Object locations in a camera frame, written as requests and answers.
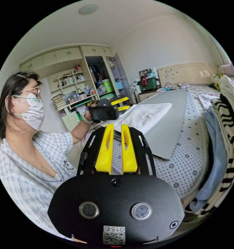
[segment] eyeglasses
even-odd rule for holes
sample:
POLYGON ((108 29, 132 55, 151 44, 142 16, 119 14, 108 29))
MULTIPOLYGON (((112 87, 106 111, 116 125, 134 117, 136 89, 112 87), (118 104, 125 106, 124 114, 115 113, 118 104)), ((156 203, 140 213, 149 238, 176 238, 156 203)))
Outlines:
POLYGON ((38 90, 37 99, 38 99, 39 101, 42 101, 42 100, 41 100, 40 87, 39 87, 39 86, 36 86, 36 87, 30 88, 30 89, 21 91, 21 92, 19 92, 19 93, 23 93, 23 92, 26 92, 26 91, 29 91, 29 90, 33 90, 33 89, 37 89, 37 90, 38 90))

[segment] polka dot bedsheet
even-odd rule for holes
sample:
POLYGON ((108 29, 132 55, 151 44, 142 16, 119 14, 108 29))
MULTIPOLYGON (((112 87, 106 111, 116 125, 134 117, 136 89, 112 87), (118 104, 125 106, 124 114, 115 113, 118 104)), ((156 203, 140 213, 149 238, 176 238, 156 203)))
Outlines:
MULTIPOLYGON (((218 96, 220 92, 205 86, 190 86, 187 89, 181 134, 171 159, 165 161, 156 156, 153 157, 157 177, 170 184, 181 199, 188 197, 196 190, 208 167, 208 131, 198 94, 218 96)), ((112 166, 115 173, 122 172, 121 154, 121 142, 114 139, 112 166)))

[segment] black camera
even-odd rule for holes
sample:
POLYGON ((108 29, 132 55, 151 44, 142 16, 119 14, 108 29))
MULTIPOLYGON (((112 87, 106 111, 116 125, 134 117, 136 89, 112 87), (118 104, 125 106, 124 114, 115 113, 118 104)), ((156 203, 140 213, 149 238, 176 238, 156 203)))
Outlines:
POLYGON ((119 118, 119 111, 116 105, 89 107, 88 111, 92 121, 107 121, 119 118))

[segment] ceiling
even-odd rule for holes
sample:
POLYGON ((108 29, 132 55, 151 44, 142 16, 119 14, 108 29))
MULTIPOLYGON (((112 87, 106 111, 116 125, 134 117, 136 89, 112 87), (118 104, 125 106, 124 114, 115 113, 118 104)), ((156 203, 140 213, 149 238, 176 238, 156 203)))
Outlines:
POLYGON ((62 45, 110 45, 140 23, 177 13, 174 8, 153 0, 83 0, 44 18, 26 33, 14 50, 17 49, 18 59, 23 61, 62 45), (79 9, 87 4, 97 4, 98 10, 90 15, 79 14, 79 9))

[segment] bed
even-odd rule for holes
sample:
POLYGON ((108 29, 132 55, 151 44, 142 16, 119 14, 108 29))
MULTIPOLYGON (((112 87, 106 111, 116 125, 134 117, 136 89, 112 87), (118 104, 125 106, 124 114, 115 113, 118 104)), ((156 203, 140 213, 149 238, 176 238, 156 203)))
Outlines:
MULTIPOLYGON (((209 88, 211 77, 217 72, 217 65, 189 63, 159 68, 161 86, 165 83, 186 82, 186 109, 180 137, 170 160, 154 156, 157 177, 174 187, 186 207, 195 197, 208 170, 208 131, 203 119, 203 106, 198 94, 220 92, 209 88)), ((114 140, 113 169, 121 173, 121 142, 114 140)))

